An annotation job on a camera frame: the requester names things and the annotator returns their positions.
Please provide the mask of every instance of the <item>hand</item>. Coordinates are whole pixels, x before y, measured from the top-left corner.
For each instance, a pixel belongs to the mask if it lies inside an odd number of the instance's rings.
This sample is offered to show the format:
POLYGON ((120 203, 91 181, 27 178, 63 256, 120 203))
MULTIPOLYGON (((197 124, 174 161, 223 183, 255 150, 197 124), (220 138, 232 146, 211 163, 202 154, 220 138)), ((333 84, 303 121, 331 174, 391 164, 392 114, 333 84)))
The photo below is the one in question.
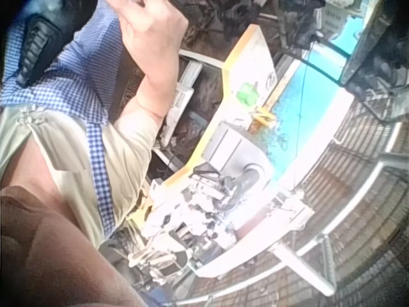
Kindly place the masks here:
POLYGON ((118 13, 125 47, 150 83, 176 82, 187 19, 168 0, 108 2, 118 13))

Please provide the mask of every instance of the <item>blue checkered shirt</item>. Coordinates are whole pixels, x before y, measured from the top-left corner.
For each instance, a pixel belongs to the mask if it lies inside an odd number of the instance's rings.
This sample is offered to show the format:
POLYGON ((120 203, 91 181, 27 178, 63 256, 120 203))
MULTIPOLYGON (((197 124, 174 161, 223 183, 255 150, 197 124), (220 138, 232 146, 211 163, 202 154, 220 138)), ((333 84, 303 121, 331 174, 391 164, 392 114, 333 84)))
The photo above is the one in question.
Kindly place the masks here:
POLYGON ((16 83, 23 34, 23 22, 16 22, 8 33, 0 104, 35 104, 85 122, 98 211, 105 238, 108 238, 115 229, 115 216, 102 125, 108 123, 107 109, 111 105, 123 50, 118 18, 105 0, 99 0, 92 18, 75 34, 43 77, 24 89, 16 83))

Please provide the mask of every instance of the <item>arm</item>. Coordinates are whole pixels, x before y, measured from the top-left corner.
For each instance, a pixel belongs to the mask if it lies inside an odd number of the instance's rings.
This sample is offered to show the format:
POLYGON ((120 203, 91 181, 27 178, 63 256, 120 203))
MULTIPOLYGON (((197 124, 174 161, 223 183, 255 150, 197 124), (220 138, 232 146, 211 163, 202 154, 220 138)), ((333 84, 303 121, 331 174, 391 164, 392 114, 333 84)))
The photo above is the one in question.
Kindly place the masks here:
POLYGON ((144 5, 127 0, 109 2, 118 13, 125 47, 145 73, 121 116, 142 113, 160 126, 174 98, 178 52, 187 20, 167 0, 149 0, 144 5))

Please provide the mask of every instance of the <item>person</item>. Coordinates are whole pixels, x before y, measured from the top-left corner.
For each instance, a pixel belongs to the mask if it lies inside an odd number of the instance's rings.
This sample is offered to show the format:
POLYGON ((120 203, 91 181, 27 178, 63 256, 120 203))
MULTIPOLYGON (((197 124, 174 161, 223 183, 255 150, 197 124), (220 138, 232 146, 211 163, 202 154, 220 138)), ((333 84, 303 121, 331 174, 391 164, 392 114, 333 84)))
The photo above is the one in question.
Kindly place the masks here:
POLYGON ((187 24, 168 0, 99 0, 28 88, 15 82, 24 24, 9 29, 0 100, 1 274, 18 306, 143 305, 97 249, 137 200, 174 97, 187 24), (145 77, 109 123, 123 45, 145 77))

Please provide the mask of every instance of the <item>green component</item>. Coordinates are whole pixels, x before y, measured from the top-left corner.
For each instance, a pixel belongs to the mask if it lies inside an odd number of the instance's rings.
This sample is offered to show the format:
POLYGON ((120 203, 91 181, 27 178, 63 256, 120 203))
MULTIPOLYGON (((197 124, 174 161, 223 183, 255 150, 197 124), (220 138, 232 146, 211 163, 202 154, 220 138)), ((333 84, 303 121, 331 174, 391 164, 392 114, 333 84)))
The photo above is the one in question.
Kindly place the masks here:
POLYGON ((243 83, 237 92, 237 98, 246 106, 253 106, 259 97, 255 86, 249 83, 243 83))

